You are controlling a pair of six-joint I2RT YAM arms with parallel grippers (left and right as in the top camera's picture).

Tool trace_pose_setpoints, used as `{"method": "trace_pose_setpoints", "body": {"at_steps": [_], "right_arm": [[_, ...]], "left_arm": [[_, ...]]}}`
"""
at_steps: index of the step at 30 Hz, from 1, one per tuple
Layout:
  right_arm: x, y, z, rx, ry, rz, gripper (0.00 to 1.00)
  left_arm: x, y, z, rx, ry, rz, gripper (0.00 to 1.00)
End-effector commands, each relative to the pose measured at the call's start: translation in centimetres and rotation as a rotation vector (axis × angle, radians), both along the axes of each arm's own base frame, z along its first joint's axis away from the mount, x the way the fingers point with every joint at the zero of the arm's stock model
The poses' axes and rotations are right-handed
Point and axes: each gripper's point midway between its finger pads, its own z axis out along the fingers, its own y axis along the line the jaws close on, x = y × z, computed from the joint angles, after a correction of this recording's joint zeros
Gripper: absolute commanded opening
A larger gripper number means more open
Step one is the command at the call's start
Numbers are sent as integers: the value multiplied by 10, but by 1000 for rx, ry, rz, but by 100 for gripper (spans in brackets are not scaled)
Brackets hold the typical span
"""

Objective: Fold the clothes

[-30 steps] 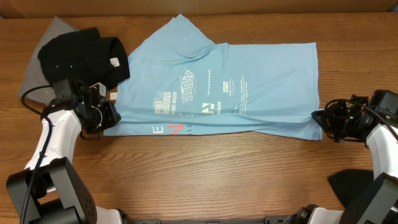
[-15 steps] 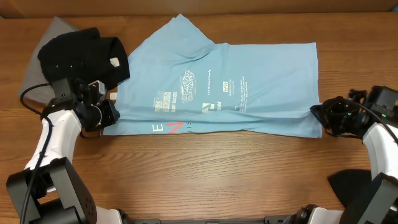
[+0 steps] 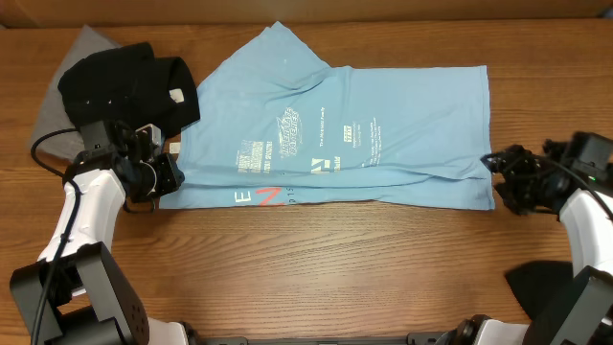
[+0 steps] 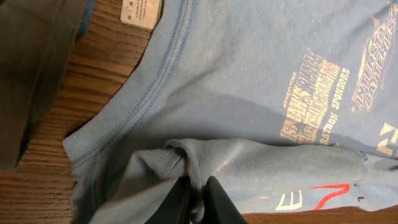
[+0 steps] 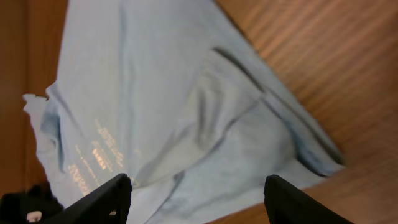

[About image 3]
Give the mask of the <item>light blue printed t-shirt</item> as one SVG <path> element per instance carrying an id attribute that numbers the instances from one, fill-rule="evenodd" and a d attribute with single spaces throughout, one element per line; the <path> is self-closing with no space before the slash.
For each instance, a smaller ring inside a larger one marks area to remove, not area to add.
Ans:
<path id="1" fill-rule="evenodd" d="M 355 69 L 282 24 L 200 83 L 163 209 L 378 200 L 490 210 L 485 66 Z"/>

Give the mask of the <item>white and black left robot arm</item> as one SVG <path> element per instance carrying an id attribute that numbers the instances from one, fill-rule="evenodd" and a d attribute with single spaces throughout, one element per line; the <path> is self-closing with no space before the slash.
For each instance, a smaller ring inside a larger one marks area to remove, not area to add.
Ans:
<path id="1" fill-rule="evenodd" d="M 37 261 L 10 280 L 32 343 L 199 343 L 189 324 L 148 317 L 110 252 L 120 212 L 131 203 L 154 206 L 184 180 L 163 151 L 161 130 L 97 121 L 79 133 L 85 149 L 61 174 L 65 201 L 55 233 Z"/>

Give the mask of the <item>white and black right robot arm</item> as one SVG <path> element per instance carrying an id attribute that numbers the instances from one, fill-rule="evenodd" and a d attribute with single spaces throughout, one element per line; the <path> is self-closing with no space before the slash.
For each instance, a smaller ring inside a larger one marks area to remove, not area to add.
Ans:
<path id="1" fill-rule="evenodd" d="M 611 156 L 610 139 L 578 131 L 568 142 L 546 141 L 540 155 L 513 145 L 482 157 L 492 173 L 502 175 L 495 190 L 511 211 L 557 216 L 568 236 L 573 276 L 528 325 L 475 315 L 437 343 L 611 343 Z"/>

